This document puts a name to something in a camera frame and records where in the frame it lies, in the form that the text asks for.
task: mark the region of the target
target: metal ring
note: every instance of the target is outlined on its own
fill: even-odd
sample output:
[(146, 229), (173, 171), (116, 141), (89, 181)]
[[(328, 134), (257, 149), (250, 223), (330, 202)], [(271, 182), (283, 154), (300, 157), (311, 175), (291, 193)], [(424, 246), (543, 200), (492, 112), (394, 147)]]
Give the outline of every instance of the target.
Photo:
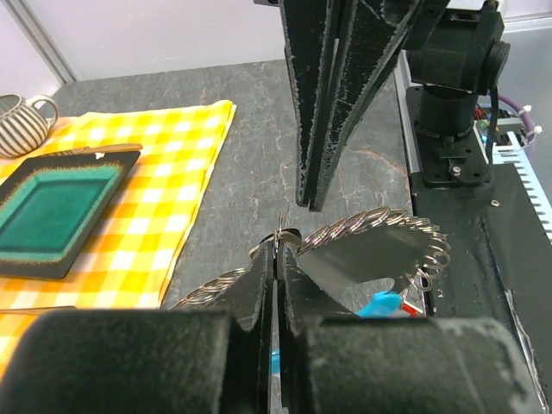
[(420, 292), (429, 292), (433, 287), (433, 280), (422, 269), (418, 269), (416, 272), (416, 275), (420, 278), (421, 282), (425, 280), (428, 285), (424, 286), (423, 283), (418, 284), (416, 278), (414, 278), (414, 283), (413, 283), (414, 287), (418, 289)]
[(296, 247), (301, 246), (301, 242), (302, 242), (301, 237), (298, 236), (298, 235), (293, 234), (288, 229), (284, 229), (284, 231), (282, 231), (282, 234), (281, 234), (280, 237), (281, 237), (281, 240), (283, 240), (285, 242), (288, 242), (288, 243), (291, 243)]
[(431, 263), (424, 262), (422, 267), (425, 267), (425, 268), (431, 269), (431, 270), (439, 270), (439, 271), (442, 272), (442, 264), (435, 257), (429, 256), (428, 254), (426, 254), (423, 258), (425, 260), (429, 260)]
[(423, 231), (424, 233), (432, 234), (435, 233), (435, 226), (429, 226), (429, 225), (420, 225), (416, 226), (416, 230)]
[(435, 236), (431, 236), (430, 240), (433, 241), (433, 242), (441, 243), (442, 248), (447, 252), (449, 252), (450, 249), (451, 249), (450, 244), (446, 240), (443, 240), (443, 239), (441, 239), (439, 237), (435, 237)]
[(213, 287), (213, 286), (216, 286), (216, 287), (221, 287), (221, 286), (226, 286), (226, 285), (229, 285), (229, 284), (232, 284), (236, 281), (237, 277), (226, 277), (224, 279), (221, 279), (221, 278), (214, 278), (212, 280), (210, 280), (209, 282), (207, 282), (206, 284), (204, 284), (204, 288), (208, 288), (208, 287)]
[(427, 276), (427, 279), (432, 279), (432, 280), (437, 279), (442, 274), (442, 271), (439, 271), (436, 269), (427, 269), (427, 268), (425, 268), (423, 272)]
[(284, 215), (282, 213), (279, 213), (278, 216), (278, 238), (282, 236), (282, 224), (284, 222)]
[(443, 248), (439, 248), (438, 246), (434, 246), (433, 244), (430, 244), (429, 248), (435, 250), (435, 252), (433, 253), (433, 257), (435, 257), (436, 259), (439, 257), (444, 257), (444, 262), (440, 261), (440, 263), (443, 268), (446, 268), (450, 263), (450, 254)]
[(407, 215), (408, 215), (408, 212), (406, 210), (401, 210), (401, 209), (391, 210), (389, 212), (389, 216), (386, 219), (386, 224), (388, 226), (392, 226), (393, 224), (400, 223), (405, 219), (405, 217), (407, 217)]
[(416, 217), (416, 225), (417, 226), (433, 226), (434, 224), (431, 223), (431, 220), (429, 218)]
[(180, 306), (184, 306), (185, 304), (187, 304), (187, 300), (186, 300), (186, 297), (184, 298), (181, 298), (176, 304), (174, 304), (173, 306), (171, 306), (169, 308), (169, 310), (172, 310), (172, 309), (176, 309), (176, 308), (179, 308)]
[(337, 240), (342, 236), (344, 230), (346, 229), (347, 220), (342, 219), (339, 222), (332, 224), (332, 226), (329, 228), (329, 236), (332, 240)]
[(244, 273), (246, 273), (248, 270), (245, 267), (239, 267), (237, 269), (231, 270), (229, 272), (223, 273), (222, 275), (218, 276), (217, 279), (220, 280), (236, 280), (240, 276), (242, 276)]
[(186, 295), (188, 302), (196, 303), (197, 301), (202, 301), (206, 298), (211, 298), (216, 296), (213, 292), (204, 291), (204, 287), (200, 286), (198, 289), (194, 289)]
[(187, 304), (206, 304), (216, 298), (216, 293), (201, 291), (199, 294), (191, 298), (187, 298)]
[(431, 235), (431, 239), (435, 240), (436, 242), (443, 242), (443, 243), (447, 242), (447, 236), (442, 234), (442, 233), (437, 233), (437, 232), (435, 232), (435, 234)]
[(347, 219), (348, 233), (352, 235), (366, 220), (366, 213), (357, 213)]
[(259, 244), (249, 250), (249, 259), (253, 259), (253, 256), (255, 256), (255, 253), (257, 253), (257, 250), (259, 250)]
[(364, 217), (364, 223), (358, 229), (355, 229), (353, 231), (353, 234), (358, 235), (359, 233), (363, 233), (368, 229), (378, 227), (389, 217), (390, 213), (391, 209), (389, 207), (379, 207), (377, 209), (369, 211)]
[(406, 223), (411, 226), (418, 226), (423, 224), (423, 220), (418, 216), (412, 216), (406, 220)]
[(224, 280), (220, 280), (219, 278), (216, 278), (216, 279), (210, 280), (209, 282), (207, 282), (201, 287), (205, 292), (219, 293), (225, 290), (228, 286), (232, 285), (235, 281), (236, 279), (234, 280), (228, 279), (224, 281)]
[(318, 229), (312, 235), (309, 235), (306, 239), (304, 239), (304, 243), (312, 244), (316, 246), (319, 243), (319, 241), (324, 238), (327, 231), (328, 231), (328, 226), (324, 226)]
[(310, 244), (310, 245), (306, 245), (306, 244), (302, 244), (298, 249), (297, 249), (297, 256), (300, 256), (301, 254), (305, 254), (307, 252), (310, 252), (314, 247)]

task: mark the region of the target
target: gray marble countertop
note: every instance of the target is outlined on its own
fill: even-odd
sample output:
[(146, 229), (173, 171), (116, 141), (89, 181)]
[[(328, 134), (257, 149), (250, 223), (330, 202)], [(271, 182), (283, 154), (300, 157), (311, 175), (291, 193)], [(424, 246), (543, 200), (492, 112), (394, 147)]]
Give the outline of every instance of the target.
[(392, 79), (343, 151), (322, 213), (295, 204), (296, 122), (284, 61), (219, 66), (63, 86), (62, 116), (157, 110), (230, 99), (235, 119), (163, 306), (218, 274), (248, 265), (248, 250), (272, 233), (279, 213), (304, 235), (381, 205), (410, 208)]

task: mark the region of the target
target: green square plate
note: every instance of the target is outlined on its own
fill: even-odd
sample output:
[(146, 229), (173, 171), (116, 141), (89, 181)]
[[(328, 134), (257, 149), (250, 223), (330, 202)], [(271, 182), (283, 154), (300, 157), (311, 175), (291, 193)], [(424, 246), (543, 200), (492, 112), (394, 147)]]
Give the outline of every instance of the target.
[(0, 273), (63, 279), (140, 151), (29, 158), (0, 186)]

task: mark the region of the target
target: yellow gingham cloth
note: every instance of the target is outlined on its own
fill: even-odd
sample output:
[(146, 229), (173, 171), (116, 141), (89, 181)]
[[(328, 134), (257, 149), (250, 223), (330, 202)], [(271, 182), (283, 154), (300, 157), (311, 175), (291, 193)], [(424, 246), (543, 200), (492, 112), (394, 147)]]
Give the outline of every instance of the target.
[[(230, 101), (220, 101), (58, 121), (45, 144), (29, 156), (127, 142), (144, 148), (63, 280), (0, 277), (0, 373), (36, 318), (2, 314), (1, 309), (160, 305), (234, 112)], [(0, 182), (25, 158), (0, 161)]]

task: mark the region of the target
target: ceramic pitcher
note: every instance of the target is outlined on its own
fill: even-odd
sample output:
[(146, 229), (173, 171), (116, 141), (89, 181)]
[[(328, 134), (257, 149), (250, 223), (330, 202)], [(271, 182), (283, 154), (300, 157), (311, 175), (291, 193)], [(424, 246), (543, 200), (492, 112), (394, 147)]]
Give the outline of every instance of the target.
[[(45, 119), (36, 104), (53, 106), (53, 118)], [(58, 105), (50, 97), (38, 95), (25, 99), (19, 95), (0, 97), (0, 155), (15, 158), (38, 148), (58, 120)]]

